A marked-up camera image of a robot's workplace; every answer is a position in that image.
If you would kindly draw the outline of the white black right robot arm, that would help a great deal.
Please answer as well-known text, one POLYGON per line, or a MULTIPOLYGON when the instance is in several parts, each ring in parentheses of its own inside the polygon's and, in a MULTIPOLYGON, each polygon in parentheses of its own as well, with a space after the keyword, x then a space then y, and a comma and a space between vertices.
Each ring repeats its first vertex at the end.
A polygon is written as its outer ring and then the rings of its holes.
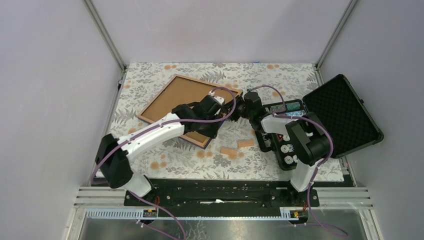
POLYGON ((275 134, 289 138, 297 159, 290 179, 292 189, 287 191, 287 201, 293 206, 301 205, 306 199, 305 191, 312 188, 319 167, 334 151, 330 133, 313 112, 304 115, 288 115, 285 109, 267 109, 258 93, 249 91, 228 103, 227 112, 234 121, 247 119, 260 134, 275 134))

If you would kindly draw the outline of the brown backing board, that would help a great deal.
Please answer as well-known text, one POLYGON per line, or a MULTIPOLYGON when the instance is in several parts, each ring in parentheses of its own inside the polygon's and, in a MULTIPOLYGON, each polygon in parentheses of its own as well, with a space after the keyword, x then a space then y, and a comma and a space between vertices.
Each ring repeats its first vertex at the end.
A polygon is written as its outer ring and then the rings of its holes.
POLYGON ((193 119, 192 102, 198 102, 214 90, 216 96, 225 98, 225 104, 233 100, 232 95, 239 96, 240 89, 227 88, 230 92, 215 88, 219 84, 210 83, 183 75, 175 75, 170 82, 147 104, 137 118, 147 123, 155 123, 168 113, 176 112, 182 118, 193 119))

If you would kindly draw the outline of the wooden picture frame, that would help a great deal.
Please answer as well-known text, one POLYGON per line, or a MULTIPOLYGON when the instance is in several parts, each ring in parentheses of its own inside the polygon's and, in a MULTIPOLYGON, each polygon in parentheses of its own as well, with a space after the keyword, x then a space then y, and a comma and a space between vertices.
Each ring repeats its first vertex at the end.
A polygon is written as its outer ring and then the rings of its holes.
POLYGON ((155 147, 182 138, 205 149, 214 139, 230 112, 230 103, 241 90, 216 83, 175 75, 137 116, 155 129, 136 139, 155 147))

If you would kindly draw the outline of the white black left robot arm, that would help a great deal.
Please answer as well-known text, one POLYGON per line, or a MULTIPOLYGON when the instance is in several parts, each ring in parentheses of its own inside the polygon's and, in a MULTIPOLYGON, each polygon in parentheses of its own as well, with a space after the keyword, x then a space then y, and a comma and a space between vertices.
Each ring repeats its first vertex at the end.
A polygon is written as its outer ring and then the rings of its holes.
POLYGON ((144 206, 152 204, 155 192, 148 178, 135 173, 130 160, 173 138, 191 132, 207 132, 215 136, 220 124, 235 111, 237 101, 228 105, 224 98, 208 94, 199 102, 180 104, 158 121, 121 137, 105 135, 97 151, 95 168, 112 189, 124 188, 135 194, 144 206))

